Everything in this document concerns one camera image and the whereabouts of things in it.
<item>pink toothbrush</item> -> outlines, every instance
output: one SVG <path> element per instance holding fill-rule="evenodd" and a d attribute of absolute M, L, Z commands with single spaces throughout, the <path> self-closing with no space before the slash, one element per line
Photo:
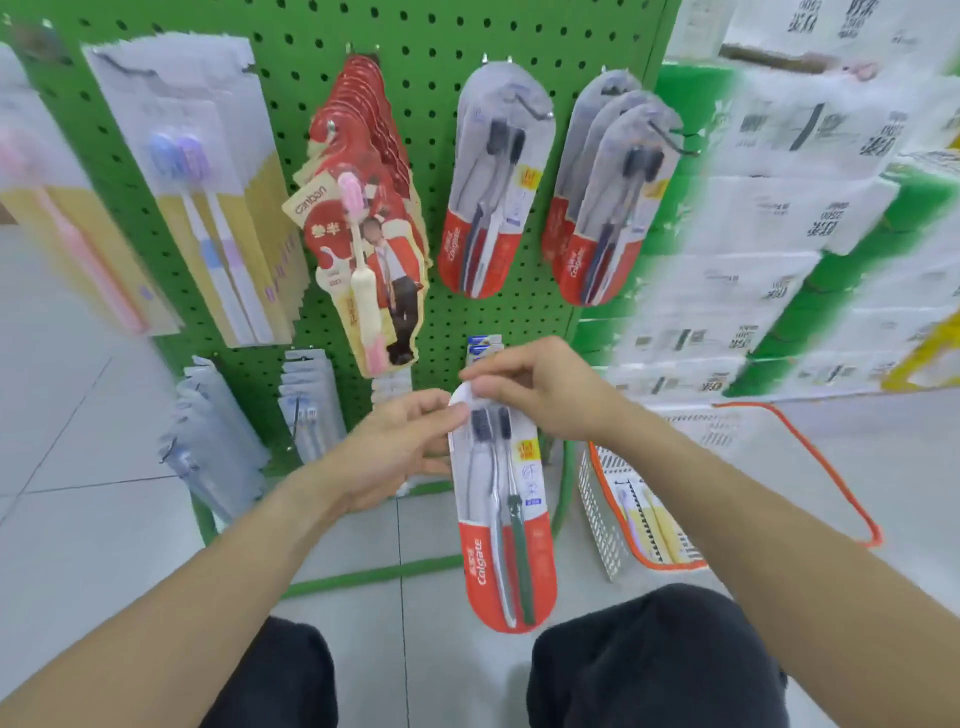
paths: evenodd
<path fill-rule="evenodd" d="M 147 322 L 140 316 L 140 312 L 133 306 L 99 254 L 86 241 L 80 229 L 57 207 L 46 187 L 35 182 L 39 179 L 36 159 L 31 158 L 26 150 L 29 150 L 26 139 L 12 129 L 0 128 L 0 167 L 14 179 L 30 182 L 36 200 L 53 220 L 63 248 L 96 286 L 100 298 L 123 327 L 130 333 L 146 332 Z"/>
<path fill-rule="evenodd" d="M 350 222 L 350 246 L 356 262 L 356 270 L 350 277 L 350 288 L 357 304 L 360 342 L 367 356 L 367 369 L 371 376 L 377 376 L 386 372 L 390 364 L 384 345 L 380 307 L 376 302 L 376 275 L 367 266 L 363 255 L 363 239 L 360 237 L 360 221 L 366 214 L 363 188 L 350 172 L 337 178 L 337 186 L 340 187 L 340 203 L 347 211 Z"/>

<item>gray toothbrush handle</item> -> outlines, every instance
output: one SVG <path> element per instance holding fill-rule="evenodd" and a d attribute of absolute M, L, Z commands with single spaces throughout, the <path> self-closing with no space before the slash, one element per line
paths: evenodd
<path fill-rule="evenodd" d="M 503 618 L 511 629 L 516 627 L 514 604 L 510 599 L 507 582 L 507 558 L 503 550 L 503 522 L 500 518 L 500 498 L 490 498 L 490 548 L 493 559 L 493 574 L 496 576 L 496 591 L 500 595 Z"/>

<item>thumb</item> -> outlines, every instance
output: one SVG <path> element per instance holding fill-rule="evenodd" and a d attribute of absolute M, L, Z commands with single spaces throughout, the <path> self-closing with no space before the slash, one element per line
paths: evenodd
<path fill-rule="evenodd" d="M 422 417 L 416 418 L 406 426 L 409 437 L 414 441 L 414 447 L 425 445 L 430 440 L 442 437 L 462 425 L 470 416 L 470 407 L 465 402 L 438 409 Z"/>
<path fill-rule="evenodd" d="M 517 384 L 512 379 L 505 376 L 482 375 L 470 383 L 470 388 L 475 397 L 496 400 L 536 419 L 534 415 L 539 404 L 537 393 L 529 387 Z"/>

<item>green toothbrush handle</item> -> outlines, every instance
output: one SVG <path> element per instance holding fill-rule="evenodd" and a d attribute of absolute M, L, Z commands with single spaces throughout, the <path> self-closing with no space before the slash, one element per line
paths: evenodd
<path fill-rule="evenodd" d="M 507 497 L 510 511 L 510 528 L 514 533 L 514 557 L 516 560 L 516 583 L 520 591 L 520 609 L 525 624 L 537 623 L 534 617 L 534 583 L 530 575 L 530 558 L 527 556 L 527 533 L 523 529 L 522 500 L 520 496 Z"/>

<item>black pants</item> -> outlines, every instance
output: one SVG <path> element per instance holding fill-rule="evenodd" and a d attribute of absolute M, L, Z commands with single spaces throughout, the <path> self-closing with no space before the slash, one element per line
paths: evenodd
<path fill-rule="evenodd" d="M 550 627 L 531 728 L 786 728 L 786 676 L 740 608 L 673 584 Z M 333 728 L 333 661 L 313 627 L 269 618 L 202 728 Z"/>
<path fill-rule="evenodd" d="M 417 297 L 418 288 L 413 279 L 404 276 L 393 283 L 394 307 L 390 309 L 390 318 L 394 320 L 396 341 L 387 347 L 390 363 L 394 365 L 406 364 L 413 359 L 413 350 L 410 348 L 410 339 L 417 328 L 420 318 L 420 306 Z"/>

